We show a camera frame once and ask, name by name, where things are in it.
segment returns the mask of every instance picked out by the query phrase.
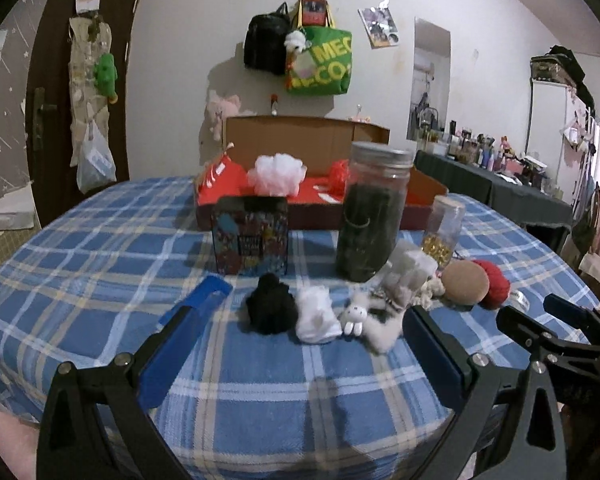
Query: black scrunchie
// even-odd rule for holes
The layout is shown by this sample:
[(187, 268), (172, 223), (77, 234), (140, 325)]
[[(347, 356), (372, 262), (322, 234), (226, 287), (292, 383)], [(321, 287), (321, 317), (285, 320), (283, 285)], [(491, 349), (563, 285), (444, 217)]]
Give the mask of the black scrunchie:
[(286, 332), (298, 322), (296, 300), (275, 274), (261, 276), (246, 303), (251, 326), (263, 335)]

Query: mirror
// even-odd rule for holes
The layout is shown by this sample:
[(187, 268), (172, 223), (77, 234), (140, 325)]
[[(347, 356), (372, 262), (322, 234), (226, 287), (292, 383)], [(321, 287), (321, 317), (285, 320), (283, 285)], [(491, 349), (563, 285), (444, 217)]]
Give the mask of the mirror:
[(451, 74), (451, 33), (416, 18), (409, 140), (424, 140), (427, 132), (442, 136), (446, 128)]

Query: red knitted ball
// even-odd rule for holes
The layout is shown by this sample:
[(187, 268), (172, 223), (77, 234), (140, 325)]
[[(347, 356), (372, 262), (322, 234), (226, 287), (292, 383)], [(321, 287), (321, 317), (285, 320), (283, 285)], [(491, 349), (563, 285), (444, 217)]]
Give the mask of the red knitted ball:
[(336, 160), (329, 171), (329, 194), (333, 196), (344, 196), (344, 187), (349, 174), (349, 161)]
[(493, 262), (474, 260), (474, 263), (480, 265), (489, 277), (489, 291), (484, 297), (484, 300), (482, 300), (482, 306), (489, 310), (495, 310), (507, 300), (509, 291), (511, 290), (511, 284), (509, 283), (509, 280), (504, 277), (500, 267)]

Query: door handle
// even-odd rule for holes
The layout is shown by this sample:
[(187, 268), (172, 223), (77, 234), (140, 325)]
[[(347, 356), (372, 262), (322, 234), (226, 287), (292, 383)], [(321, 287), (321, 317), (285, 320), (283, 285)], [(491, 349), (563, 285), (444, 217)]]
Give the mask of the door handle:
[(43, 87), (38, 87), (33, 91), (32, 147), (34, 152), (40, 152), (44, 147), (45, 121), (43, 114), (55, 112), (56, 110), (58, 110), (57, 105), (45, 103), (45, 89)]

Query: wallpaper with stars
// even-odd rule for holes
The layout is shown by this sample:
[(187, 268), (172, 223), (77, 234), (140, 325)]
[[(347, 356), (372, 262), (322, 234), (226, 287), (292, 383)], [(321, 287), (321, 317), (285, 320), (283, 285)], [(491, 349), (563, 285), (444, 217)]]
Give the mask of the wallpaper with stars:
[(29, 183), (24, 99), (46, 0), (19, 0), (0, 26), (0, 198)]

